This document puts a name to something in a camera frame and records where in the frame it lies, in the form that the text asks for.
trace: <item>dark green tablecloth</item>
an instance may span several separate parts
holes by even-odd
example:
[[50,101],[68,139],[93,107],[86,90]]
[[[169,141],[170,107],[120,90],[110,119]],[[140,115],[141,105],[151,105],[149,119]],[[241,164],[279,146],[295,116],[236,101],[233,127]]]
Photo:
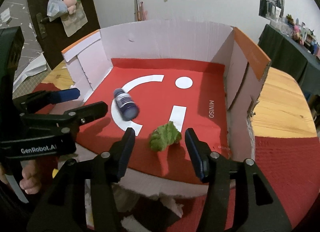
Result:
[[304,92],[320,95],[320,61],[314,55],[271,25],[265,26],[259,46],[273,68],[291,75]]

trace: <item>bottle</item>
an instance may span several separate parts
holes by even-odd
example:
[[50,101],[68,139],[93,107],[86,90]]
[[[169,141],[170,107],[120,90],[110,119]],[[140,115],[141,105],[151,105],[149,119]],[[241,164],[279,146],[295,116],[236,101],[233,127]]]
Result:
[[125,93],[122,88],[117,88],[113,92],[119,112],[125,121],[135,119],[139,114],[139,108],[132,100],[128,93]]

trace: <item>white circle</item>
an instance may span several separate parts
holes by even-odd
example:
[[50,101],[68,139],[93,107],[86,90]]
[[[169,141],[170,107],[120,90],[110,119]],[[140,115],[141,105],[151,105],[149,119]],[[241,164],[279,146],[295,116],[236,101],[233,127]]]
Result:
[[176,86],[181,89],[187,89],[193,84],[192,79],[189,77],[180,77],[176,80]]

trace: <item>human hand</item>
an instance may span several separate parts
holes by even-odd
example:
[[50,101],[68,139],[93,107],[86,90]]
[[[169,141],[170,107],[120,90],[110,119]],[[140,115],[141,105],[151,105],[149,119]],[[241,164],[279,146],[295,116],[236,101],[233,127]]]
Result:
[[[40,191],[41,181],[40,181],[40,173],[39,168],[36,163],[36,160],[28,161],[28,164],[22,170],[23,179],[20,181],[20,187],[27,194],[36,194]],[[5,177],[5,169],[0,164],[0,181],[2,181],[7,186],[9,182]]]

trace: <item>open box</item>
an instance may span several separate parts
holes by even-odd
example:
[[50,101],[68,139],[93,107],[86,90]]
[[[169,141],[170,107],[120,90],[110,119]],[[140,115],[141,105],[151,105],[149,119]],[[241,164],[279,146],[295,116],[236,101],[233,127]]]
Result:
[[[206,193],[184,140],[164,152],[148,148],[148,134],[169,119],[183,139],[191,127],[213,151],[236,161],[255,159],[250,116],[270,59],[238,28],[180,20],[127,23],[93,32],[62,53],[79,103],[109,106],[104,119],[81,127],[77,141],[99,154],[127,127],[136,131],[123,187],[145,195]],[[118,87],[140,107],[137,119],[121,119],[112,93]]]

